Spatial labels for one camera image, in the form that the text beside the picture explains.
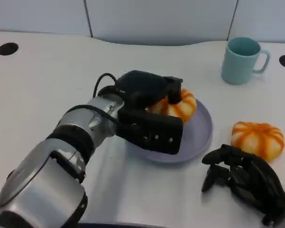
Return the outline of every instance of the white wall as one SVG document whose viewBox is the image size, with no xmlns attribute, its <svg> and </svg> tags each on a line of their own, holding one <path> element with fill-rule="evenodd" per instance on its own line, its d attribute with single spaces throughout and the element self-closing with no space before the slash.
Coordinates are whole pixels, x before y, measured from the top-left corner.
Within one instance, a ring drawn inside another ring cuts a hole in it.
<svg viewBox="0 0 285 228">
<path fill-rule="evenodd" d="M 236 0 L 87 0 L 93 36 L 129 44 L 226 40 Z"/>
<path fill-rule="evenodd" d="M 285 0 L 239 0 L 229 38 L 285 43 Z"/>
<path fill-rule="evenodd" d="M 90 35 L 83 0 L 0 0 L 0 30 Z"/>
</svg>

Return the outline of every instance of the lavender plate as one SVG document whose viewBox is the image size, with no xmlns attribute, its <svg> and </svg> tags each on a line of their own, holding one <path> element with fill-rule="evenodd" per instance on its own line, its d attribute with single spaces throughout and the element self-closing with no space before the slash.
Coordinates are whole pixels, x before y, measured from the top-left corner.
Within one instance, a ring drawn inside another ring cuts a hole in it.
<svg viewBox="0 0 285 228">
<path fill-rule="evenodd" d="M 142 158 L 160 163 L 179 163 L 205 152 L 212 141 L 212 120 L 207 108 L 199 101 L 194 116 L 184 124 L 180 151 L 176 155 L 144 150 L 126 142 L 126 148 Z"/>
</svg>

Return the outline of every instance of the orange and white pumpkin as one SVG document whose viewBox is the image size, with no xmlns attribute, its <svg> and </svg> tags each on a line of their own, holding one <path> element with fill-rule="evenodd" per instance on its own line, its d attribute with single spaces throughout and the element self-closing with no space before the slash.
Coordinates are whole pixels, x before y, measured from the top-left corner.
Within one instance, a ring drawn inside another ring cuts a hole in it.
<svg viewBox="0 0 285 228">
<path fill-rule="evenodd" d="M 176 116 L 187 122 L 195 113 L 196 100 L 187 89 L 181 90 L 182 100 L 177 104 L 170 104 L 168 97 L 165 97 L 155 105 L 148 108 L 148 112 L 162 115 Z"/>
<path fill-rule="evenodd" d="M 268 123 L 237 122 L 232 129 L 231 145 L 269 162 L 282 153 L 284 136 Z"/>
</svg>

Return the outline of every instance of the light blue mug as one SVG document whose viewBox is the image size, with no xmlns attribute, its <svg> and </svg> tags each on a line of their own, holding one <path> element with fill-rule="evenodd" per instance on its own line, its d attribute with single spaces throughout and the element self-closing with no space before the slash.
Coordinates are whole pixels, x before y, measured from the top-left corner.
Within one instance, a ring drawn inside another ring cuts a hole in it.
<svg viewBox="0 0 285 228">
<path fill-rule="evenodd" d="M 257 58 L 261 53 L 266 55 L 264 66 L 254 70 Z M 270 53 L 261 50 L 259 43 L 247 37 L 237 37 L 230 40 L 226 47 L 222 66 L 222 78 L 225 82 L 241 85 L 248 82 L 252 74 L 262 74 L 269 63 Z"/>
</svg>

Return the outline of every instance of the white table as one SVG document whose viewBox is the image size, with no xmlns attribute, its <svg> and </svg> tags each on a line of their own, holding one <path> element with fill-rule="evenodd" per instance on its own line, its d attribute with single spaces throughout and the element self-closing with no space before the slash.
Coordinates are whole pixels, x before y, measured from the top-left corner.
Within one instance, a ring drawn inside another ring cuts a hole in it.
<svg viewBox="0 0 285 228">
<path fill-rule="evenodd" d="M 209 109 L 213 142 L 230 143 L 240 120 L 268 122 L 285 134 L 285 44 L 263 43 L 272 54 L 266 75 L 242 86 L 220 77 L 226 42 L 182 47 L 129 46 L 81 36 L 0 32 L 0 45 L 19 50 L 0 56 L 0 189 L 11 170 L 55 128 L 65 111 L 85 104 L 99 75 L 137 69 L 184 79 L 183 86 Z M 111 83 L 104 80 L 100 87 Z M 155 165 L 106 139 L 87 168 L 89 206 L 82 221 L 133 222 L 170 228 L 260 227 L 261 215 L 234 200 L 228 188 L 201 196 L 208 166 L 199 158 L 183 166 Z M 271 163 L 285 189 L 285 149 Z"/>
</svg>

